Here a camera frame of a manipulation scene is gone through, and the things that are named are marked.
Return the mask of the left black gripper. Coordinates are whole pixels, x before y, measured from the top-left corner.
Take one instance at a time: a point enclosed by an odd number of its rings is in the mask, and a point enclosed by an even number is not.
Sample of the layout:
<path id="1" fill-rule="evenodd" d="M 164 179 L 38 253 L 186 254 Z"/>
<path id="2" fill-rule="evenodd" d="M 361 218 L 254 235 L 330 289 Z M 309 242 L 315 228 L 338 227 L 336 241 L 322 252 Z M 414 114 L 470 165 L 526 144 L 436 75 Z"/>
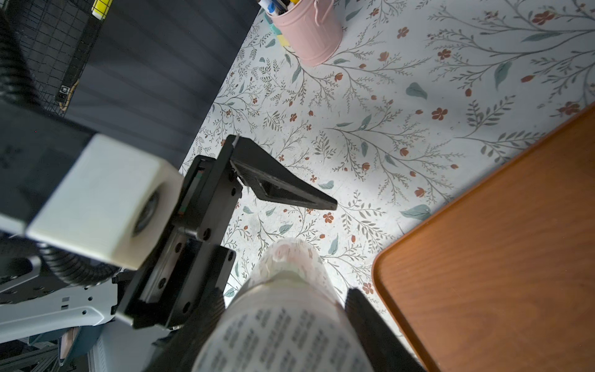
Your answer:
<path id="1" fill-rule="evenodd" d="M 254 141 L 230 135 L 216 158 L 197 156 L 153 252 L 134 274 L 116 319 L 135 328 L 180 328 L 233 261 L 221 248 L 242 195 L 238 176 L 263 201 L 334 211 L 338 202 L 309 185 Z"/>

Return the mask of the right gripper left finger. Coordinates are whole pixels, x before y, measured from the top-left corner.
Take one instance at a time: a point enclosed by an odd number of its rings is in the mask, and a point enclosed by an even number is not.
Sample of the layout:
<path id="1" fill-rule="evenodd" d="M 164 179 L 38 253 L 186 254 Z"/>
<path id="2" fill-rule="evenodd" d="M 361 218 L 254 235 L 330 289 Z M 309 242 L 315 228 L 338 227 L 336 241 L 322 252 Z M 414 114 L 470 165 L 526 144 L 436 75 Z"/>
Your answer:
<path id="1" fill-rule="evenodd" d="M 211 291 L 178 331 L 157 351 L 144 371 L 192 371 L 192 367 L 226 310 L 223 292 Z"/>

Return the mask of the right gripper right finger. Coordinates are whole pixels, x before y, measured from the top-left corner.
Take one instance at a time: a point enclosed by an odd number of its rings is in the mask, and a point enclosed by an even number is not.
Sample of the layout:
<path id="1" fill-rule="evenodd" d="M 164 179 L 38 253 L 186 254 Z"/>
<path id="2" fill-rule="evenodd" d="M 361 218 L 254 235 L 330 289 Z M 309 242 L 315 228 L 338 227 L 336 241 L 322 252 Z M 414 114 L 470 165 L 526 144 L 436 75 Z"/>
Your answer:
<path id="1" fill-rule="evenodd" d="M 425 369 L 406 350 L 366 296 L 357 288 L 350 288 L 345 311 L 374 371 L 415 371 Z"/>

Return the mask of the candy jar with patterned lid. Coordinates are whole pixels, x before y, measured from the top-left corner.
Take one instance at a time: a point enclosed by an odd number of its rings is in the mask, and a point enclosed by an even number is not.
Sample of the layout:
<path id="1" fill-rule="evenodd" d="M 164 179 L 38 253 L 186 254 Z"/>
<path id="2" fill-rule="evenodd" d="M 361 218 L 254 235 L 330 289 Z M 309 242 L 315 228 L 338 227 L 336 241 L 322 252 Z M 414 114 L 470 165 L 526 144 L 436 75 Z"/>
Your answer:
<path id="1" fill-rule="evenodd" d="M 310 243 L 272 244 L 197 356 L 194 371 L 371 371 Z"/>

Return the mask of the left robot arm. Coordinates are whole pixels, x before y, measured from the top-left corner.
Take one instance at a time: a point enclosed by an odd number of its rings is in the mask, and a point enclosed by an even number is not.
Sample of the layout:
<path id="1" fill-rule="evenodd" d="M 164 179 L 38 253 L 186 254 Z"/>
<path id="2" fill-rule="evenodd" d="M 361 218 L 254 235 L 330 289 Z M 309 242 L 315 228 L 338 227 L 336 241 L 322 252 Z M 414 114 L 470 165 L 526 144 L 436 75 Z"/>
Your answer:
<path id="1" fill-rule="evenodd" d="M 96 134 L 1 158 L 1 340 L 99 326 L 172 332 L 152 370 L 186 371 L 224 311 L 236 254 L 222 245 L 244 188 L 332 211 L 337 202 L 251 139 L 229 136 L 185 175 Z"/>

